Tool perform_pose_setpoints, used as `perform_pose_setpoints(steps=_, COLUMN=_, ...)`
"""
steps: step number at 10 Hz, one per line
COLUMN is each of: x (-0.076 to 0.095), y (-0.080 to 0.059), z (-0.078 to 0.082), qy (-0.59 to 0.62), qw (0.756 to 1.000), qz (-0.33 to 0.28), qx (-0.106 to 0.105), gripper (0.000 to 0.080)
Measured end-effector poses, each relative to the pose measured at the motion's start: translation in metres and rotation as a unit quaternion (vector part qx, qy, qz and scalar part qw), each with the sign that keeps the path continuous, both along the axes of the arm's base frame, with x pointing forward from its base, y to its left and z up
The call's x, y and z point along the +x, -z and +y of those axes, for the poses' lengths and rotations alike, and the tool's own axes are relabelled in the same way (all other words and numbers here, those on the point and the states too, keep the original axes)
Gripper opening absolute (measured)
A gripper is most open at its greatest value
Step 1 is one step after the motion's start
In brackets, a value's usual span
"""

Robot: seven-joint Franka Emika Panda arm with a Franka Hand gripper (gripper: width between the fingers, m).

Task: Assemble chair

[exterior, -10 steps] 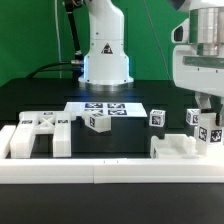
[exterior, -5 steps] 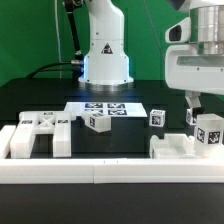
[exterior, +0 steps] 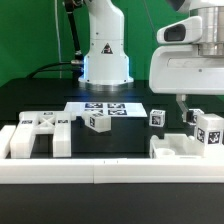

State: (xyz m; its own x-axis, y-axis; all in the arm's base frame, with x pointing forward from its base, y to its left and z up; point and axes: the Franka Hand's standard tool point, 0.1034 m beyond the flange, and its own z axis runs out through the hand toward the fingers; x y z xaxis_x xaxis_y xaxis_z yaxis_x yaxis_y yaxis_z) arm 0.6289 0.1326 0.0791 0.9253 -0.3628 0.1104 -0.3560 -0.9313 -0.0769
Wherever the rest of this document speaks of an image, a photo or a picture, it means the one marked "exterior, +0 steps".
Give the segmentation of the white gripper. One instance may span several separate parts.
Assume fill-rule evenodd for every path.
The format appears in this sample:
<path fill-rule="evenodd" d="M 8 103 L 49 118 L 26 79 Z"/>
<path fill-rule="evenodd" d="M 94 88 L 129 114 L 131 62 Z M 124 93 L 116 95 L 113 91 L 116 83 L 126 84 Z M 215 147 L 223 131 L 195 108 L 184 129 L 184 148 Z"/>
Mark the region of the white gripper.
<path fill-rule="evenodd" d="M 154 93 L 177 94 L 182 119 L 188 122 L 185 94 L 224 95 L 224 57 L 199 56 L 195 45 L 159 47 L 151 59 L 149 86 Z"/>

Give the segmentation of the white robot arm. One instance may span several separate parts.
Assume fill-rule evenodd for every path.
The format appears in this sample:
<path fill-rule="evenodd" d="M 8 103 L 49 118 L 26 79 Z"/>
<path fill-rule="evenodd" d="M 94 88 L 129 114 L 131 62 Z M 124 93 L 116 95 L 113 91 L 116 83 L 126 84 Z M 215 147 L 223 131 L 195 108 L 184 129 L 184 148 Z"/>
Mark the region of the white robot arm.
<path fill-rule="evenodd" d="M 157 31 L 149 87 L 174 94 L 183 111 L 189 94 L 224 95 L 224 0 L 166 0 L 185 20 Z M 124 15 L 111 0 L 85 0 L 90 18 L 90 50 L 84 57 L 82 86 L 98 91 L 130 85 L 124 53 Z"/>

